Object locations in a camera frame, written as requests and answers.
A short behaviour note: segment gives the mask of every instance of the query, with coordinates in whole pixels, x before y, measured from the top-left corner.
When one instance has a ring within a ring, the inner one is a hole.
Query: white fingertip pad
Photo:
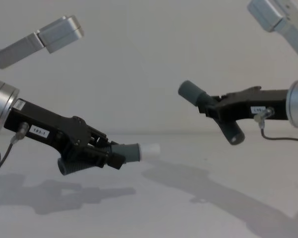
[[[159,158],[161,154],[160,145],[157,143],[139,145],[139,150],[140,160],[150,160],[154,158]]]

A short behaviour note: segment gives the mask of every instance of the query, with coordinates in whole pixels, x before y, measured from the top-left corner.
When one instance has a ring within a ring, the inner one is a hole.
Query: white wall
[[[181,82],[223,94],[254,85],[284,89],[298,79],[298,56],[259,27],[248,2],[0,0],[0,48],[64,14],[76,15],[85,31],[52,55],[40,51],[0,70],[0,80],[106,133],[217,130],[177,95]]]

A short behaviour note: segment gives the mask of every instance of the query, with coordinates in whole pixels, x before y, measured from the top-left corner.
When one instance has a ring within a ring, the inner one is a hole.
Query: white label
[[[37,134],[39,136],[42,136],[44,138],[48,138],[48,135],[50,133],[48,130],[42,129],[42,128],[40,128],[38,126],[35,126],[35,125],[31,126],[30,132],[33,133],[33,134]]]
[[[22,101],[22,100],[20,100],[20,99],[18,99],[18,100],[16,101],[16,103],[13,105],[13,108],[15,108],[15,109],[21,111],[22,108],[24,107],[24,105],[25,105],[25,102]]]
[[[252,114],[258,114],[266,110],[266,107],[250,107]]]

